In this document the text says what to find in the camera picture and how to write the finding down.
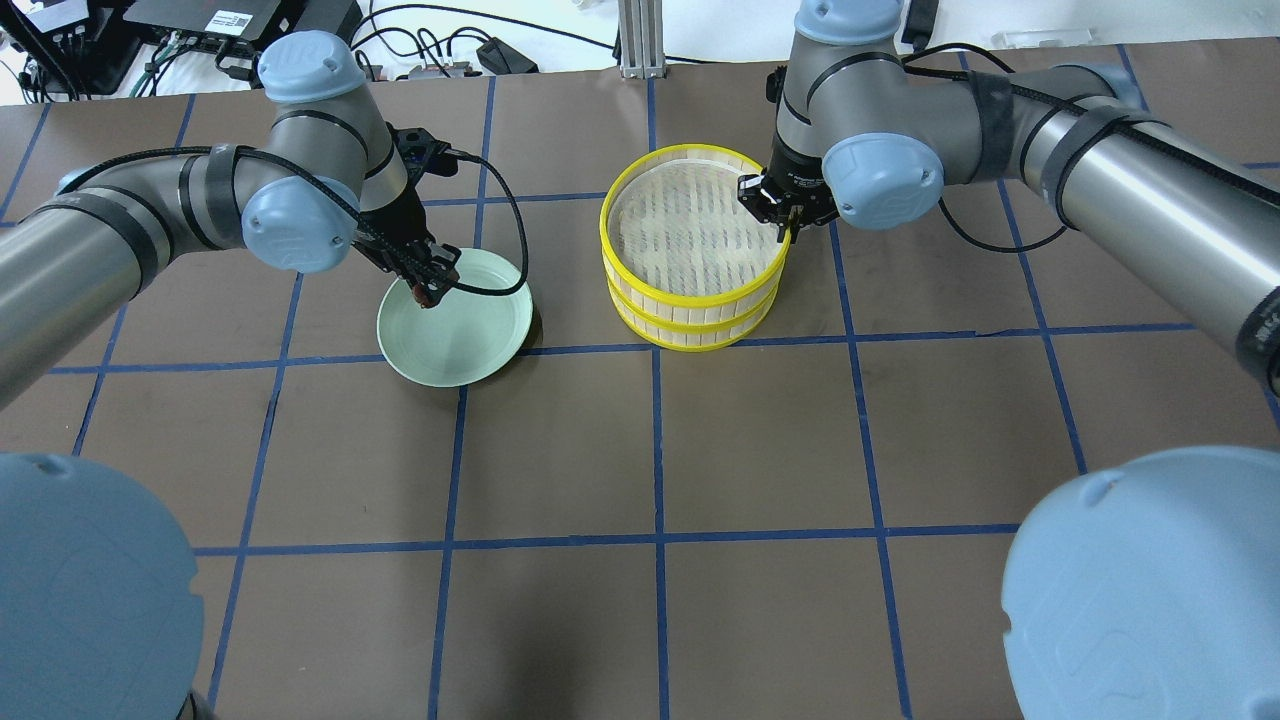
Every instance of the power adapter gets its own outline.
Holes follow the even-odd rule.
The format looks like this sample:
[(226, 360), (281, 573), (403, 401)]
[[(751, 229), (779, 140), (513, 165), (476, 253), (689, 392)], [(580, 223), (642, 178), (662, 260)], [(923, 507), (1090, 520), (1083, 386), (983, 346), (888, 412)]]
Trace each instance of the power adapter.
[(490, 37), (488, 42), (476, 49), (476, 59), (495, 76), (538, 72), (538, 63), (525, 58), (518, 50), (497, 37)]

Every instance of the brown table surface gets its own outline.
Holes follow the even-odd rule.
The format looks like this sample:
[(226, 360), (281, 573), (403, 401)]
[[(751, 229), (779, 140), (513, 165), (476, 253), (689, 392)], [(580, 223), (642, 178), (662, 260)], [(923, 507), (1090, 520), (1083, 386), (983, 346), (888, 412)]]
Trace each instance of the brown table surface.
[[(1276, 38), (1005, 56), (1132, 67), (1153, 113), (1277, 177)], [(186, 256), (0, 414), (0, 450), (82, 452), (173, 510), (224, 720), (1016, 717), (1000, 578), (1037, 500), (1155, 450), (1275, 445), (1276, 406), (1083, 236), (1000, 256), (936, 211), (803, 233), (746, 342), (643, 343), (607, 297), (604, 191), (654, 145), (767, 160), (771, 67), (379, 85), (392, 123), (524, 196), (541, 327), (507, 369), (401, 379), (374, 333), (390, 279), (355, 255), (305, 279)], [(127, 151), (261, 143), (271, 114), (0, 108), (0, 215)], [(420, 190), (440, 240), (516, 258), (497, 183)], [(1015, 182), (947, 197), (991, 242), (1056, 227)]]

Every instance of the blue tape line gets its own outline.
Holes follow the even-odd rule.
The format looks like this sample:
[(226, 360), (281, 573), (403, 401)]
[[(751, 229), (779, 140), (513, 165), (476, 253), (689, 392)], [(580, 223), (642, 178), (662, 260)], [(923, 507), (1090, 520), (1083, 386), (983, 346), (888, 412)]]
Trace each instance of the blue tape line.
[(658, 579), (658, 717), (671, 720), (671, 656), (667, 650), (667, 546), (654, 546), (654, 575)]
[(246, 360), (243, 363), (157, 363), (157, 364), (138, 364), (138, 365), (110, 365), (108, 366), (106, 374), (131, 374), (131, 373), (212, 373), (223, 370), (261, 370), (265, 368), (275, 368), (280, 363), (278, 360)]
[(63, 366), (63, 368), (50, 368), (49, 369), (49, 374), (50, 375), (96, 375), (99, 373), (99, 370), (101, 370), (101, 369), (102, 369), (101, 366), (95, 368), (92, 365), (87, 365), (87, 366), (86, 365), (72, 365), (72, 366)]
[(623, 536), (561, 536), (541, 538), (492, 538), (454, 539), (453, 550), (517, 550), (529, 547), (593, 547), (612, 544), (653, 544), (658, 542), (652, 533)]
[(268, 544), (237, 548), (211, 548), (216, 552), (230, 550), (246, 557), (274, 557), (282, 555), (367, 555), (378, 552), (426, 552), (444, 550), (442, 541), (365, 542), (332, 544)]
[(1280, 430), (1280, 402), (1276, 402), (1276, 396), (1272, 395), (1271, 389), (1262, 386), (1262, 395), (1267, 398), (1267, 407), (1271, 410), (1271, 419), (1276, 424), (1276, 429)]
[[(516, 202), (554, 202), (557, 200), (604, 200), (608, 192), (558, 192), (550, 195), (517, 195)], [(506, 202), (506, 197), (488, 197), (485, 202)]]
[(709, 543), (709, 542), (765, 542), (800, 539), (851, 539), (873, 538), (879, 534), (876, 528), (814, 528), (794, 530), (713, 530), (703, 533), (667, 533), (668, 544)]
[(387, 357), (383, 355), (332, 355), (332, 356), (308, 356), (308, 357), (289, 357), (285, 360), (285, 365), (351, 365), (356, 363), (385, 363)]
[[(630, 533), (616, 536), (552, 536), (526, 538), (453, 539), (449, 547), (454, 552), (522, 550), (532, 547), (599, 547), (599, 546), (643, 546), (643, 544), (701, 544), (732, 542), (787, 542), (815, 539), (867, 539), (878, 536), (919, 537), (919, 536), (993, 536), (1018, 532), (1016, 524), (993, 525), (906, 525), (899, 528), (797, 528), (783, 530), (710, 530), (692, 533)], [(371, 543), (330, 543), (330, 544), (269, 544), (250, 547), (197, 547), (201, 557), (247, 557), (275, 555), (358, 555), (374, 552), (424, 552), (442, 551), (444, 541), (406, 541)]]
[(1142, 102), (1142, 109), (1149, 113), (1151, 106), (1147, 105), (1147, 94), (1142, 91), (1142, 83), (1138, 82), (1138, 73), (1133, 72), (1133, 63), (1129, 61), (1129, 51), (1125, 50), (1124, 45), (1116, 45), (1116, 50), (1120, 51), (1120, 64), (1124, 65), (1124, 72), (1129, 73), (1134, 87), (1138, 88), (1138, 100)]
[(884, 536), (891, 538), (918, 538), (937, 536), (1009, 536), (1018, 532), (1018, 523), (993, 525), (924, 525), (915, 528), (884, 528)]
[(439, 200), (424, 200), (424, 208), (444, 208), (448, 205), (476, 205), (475, 197), (442, 197)]
[(918, 342), (925, 340), (979, 340), (986, 337), (1027, 337), (1038, 336), (1034, 328), (1011, 328), (992, 333), (979, 333), (977, 331), (940, 331), (940, 332), (914, 332), (914, 333), (869, 333), (855, 336), (858, 342)]
[(27, 163), (31, 160), (31, 154), (36, 151), (36, 141), (40, 140), (41, 131), (45, 129), (45, 120), (49, 119), (49, 110), (52, 104), (45, 105), (45, 109), (40, 111), (40, 120), (36, 122), (36, 129), (31, 133), (31, 140), (27, 141), (27, 150), (22, 154), (22, 160), (18, 163), (18, 172), (13, 176), (13, 182), (9, 183), (9, 192), (4, 196), (4, 202), (0, 202), (0, 218), (9, 214), (9, 205), (13, 202), (13, 196), (18, 192), (18, 183), (22, 182), (22, 174), (27, 172)]
[(845, 259), (840, 250), (840, 232), (831, 223), (831, 254), (836, 263), (836, 284), (840, 288), (840, 311), (845, 318), (845, 336), (849, 343), (849, 365), (854, 379), (854, 401), (858, 406), (858, 430), (863, 442), (863, 462), (867, 468), (867, 491), (870, 496), (872, 520), (876, 524), (876, 551), (879, 556), (881, 585), (884, 591), (884, 616), (888, 621), (890, 647), (893, 652), (893, 674), (897, 680), (897, 701), (902, 717), (911, 717), (911, 692), (906, 680), (906, 660), (902, 655), (902, 633), (897, 620), (897, 597), (893, 592), (893, 569), (884, 539), (884, 511), (879, 497), (879, 479), (876, 474), (876, 451), (872, 446), (870, 421), (867, 415), (867, 392), (863, 383), (861, 361), (858, 356), (858, 332), (849, 304), (849, 283), (845, 277)]
[(124, 305), (115, 311), (115, 324), (111, 325), (111, 336), (106, 341), (106, 348), (102, 350), (102, 364), (96, 368), (97, 378), (93, 380), (93, 392), (88, 396), (88, 405), (84, 406), (84, 419), (81, 421), (81, 429), (76, 433), (76, 443), (72, 446), (72, 455), (77, 457), (84, 450), (84, 438), (88, 436), (90, 423), (93, 421), (97, 397), (101, 395), (102, 383), (106, 380), (106, 366), (111, 364), (111, 354), (115, 352), (115, 343), (120, 340), (120, 328), (124, 327), (124, 314), (128, 310), (129, 306)]
[(449, 505), (444, 516), (444, 543), (440, 559), (440, 589), (435, 598), (435, 641), (431, 647), (431, 674), (426, 716), (436, 720), (440, 710), (440, 673), (444, 665), (444, 629), (449, 610), (449, 579), (453, 573), (453, 536), (458, 523), (458, 487), (462, 479), (462, 439), (467, 424), (468, 386), (458, 389), (458, 414), (453, 424), (453, 465), (449, 470)]
[(658, 87), (654, 78), (645, 79), (645, 106), (649, 117), (649, 152), (658, 149)]
[[(480, 156), (489, 158), (489, 138), (493, 136), (493, 102), (498, 88), (497, 76), (489, 78), (489, 92), (485, 96), (484, 108), (484, 136), (480, 141)], [(476, 229), (472, 245), (480, 247), (481, 240), (484, 238), (484, 199), (488, 195), (488, 179), (489, 170), (484, 167), (480, 168), (480, 184), (476, 188)]]
[(1143, 323), (1133, 325), (1078, 325), (1078, 327), (1061, 327), (1061, 328), (1048, 328), (1048, 333), (1052, 336), (1073, 336), (1073, 334), (1123, 334), (1123, 333), (1180, 333), (1194, 331), (1196, 325), (1190, 323)]
[(666, 469), (663, 466), (662, 434), (662, 350), (649, 351), (650, 383), (653, 386), (653, 532), (654, 578), (658, 610), (658, 716), (671, 720), (671, 660), (667, 651), (667, 500), (664, 495)]
[(730, 347), (773, 347), (794, 345), (838, 345), (846, 342), (845, 336), (826, 334), (814, 337), (745, 337)]
[(298, 314), (298, 300), (302, 297), (302, 282), (305, 279), (306, 275), (302, 273), (294, 274), (293, 293), (289, 296), (289, 311), (284, 318), (284, 333), (282, 333), (280, 338), (280, 355), (276, 360), (275, 382), (271, 386), (271, 400), (268, 402), (266, 415), (262, 418), (262, 434), (257, 443), (257, 457), (253, 460), (253, 478), (250, 483), (248, 501), (244, 503), (244, 521), (241, 524), (239, 552), (236, 556), (236, 569), (232, 571), (232, 585), (227, 593), (227, 610), (223, 612), (223, 628), (218, 635), (214, 671), (209, 679), (209, 706), (214, 710), (218, 707), (218, 692), (221, 688), (223, 669), (227, 665), (227, 648), (232, 637), (232, 625), (236, 621), (241, 579), (244, 577), (244, 557), (248, 550), (250, 536), (253, 532), (257, 498), (262, 489), (262, 471), (266, 469), (268, 448), (271, 446), (271, 430), (275, 428), (275, 413), (280, 404), (280, 391), (284, 388), (285, 360), (289, 357), (289, 346), (293, 342), (293, 324)]
[(529, 355), (581, 355), (586, 352), (637, 352), (652, 350), (648, 342), (621, 342), (614, 345), (568, 345), (561, 347), (526, 347), (518, 352), (521, 356)]
[(174, 147), (182, 147), (182, 141), (187, 137), (187, 126), (191, 124), (191, 114), (196, 109), (196, 94), (187, 95), (187, 111), (182, 115), (182, 124), (178, 126), (178, 138), (173, 141)]
[[(1009, 188), (1004, 179), (996, 181), (996, 190), (1000, 192), (1000, 204), (1005, 209), (1005, 220), (1009, 223), (1009, 233), (1014, 238), (1014, 246), (1023, 246), (1023, 233), (1018, 229), (1018, 219), (1014, 217), (1014, 204), (1009, 200)], [(1075, 427), (1075, 414), (1071, 411), (1071, 398), (1066, 395), (1066, 383), (1062, 380), (1062, 369), (1057, 363), (1057, 351), (1053, 348), (1053, 333), (1044, 320), (1044, 307), (1039, 301), (1039, 292), (1036, 290), (1036, 275), (1032, 273), (1032, 264), (1025, 252), (1018, 254), (1018, 263), (1023, 266), (1023, 277), (1027, 279), (1027, 293), (1032, 300), (1032, 309), (1036, 311), (1036, 324), (1041, 331), (1041, 340), (1044, 343), (1044, 356), (1048, 359), (1048, 370), (1053, 377), (1053, 389), (1057, 392), (1057, 402), (1062, 409), (1062, 421), (1066, 424), (1066, 437), (1071, 443), (1071, 455), (1075, 456), (1075, 470), (1084, 475), (1089, 471), (1084, 459), (1084, 446), (1080, 443), (1080, 433)]]

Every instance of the green plate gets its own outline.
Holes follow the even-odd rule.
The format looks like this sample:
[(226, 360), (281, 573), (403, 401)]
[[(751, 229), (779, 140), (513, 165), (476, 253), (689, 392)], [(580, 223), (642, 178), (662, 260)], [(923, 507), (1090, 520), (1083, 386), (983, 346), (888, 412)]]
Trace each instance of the green plate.
[[(499, 255), (463, 249), (462, 282), (511, 287), (520, 270)], [(488, 297), (451, 290), (430, 310), (419, 307), (408, 283), (396, 281), (378, 309), (378, 345), (397, 373), (430, 387), (458, 387), (498, 372), (529, 334), (534, 297), (525, 283), (515, 295)]]

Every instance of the sticker label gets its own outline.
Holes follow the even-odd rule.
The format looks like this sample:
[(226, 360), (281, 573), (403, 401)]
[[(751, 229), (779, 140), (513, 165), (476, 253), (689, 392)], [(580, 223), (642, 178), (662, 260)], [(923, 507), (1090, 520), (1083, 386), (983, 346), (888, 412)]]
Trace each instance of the sticker label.
[(216, 32), (218, 35), (232, 35), (239, 37), (252, 19), (253, 15), (246, 15), (244, 13), (218, 10), (214, 13), (214, 19), (209, 20), (209, 24), (205, 26), (205, 32)]

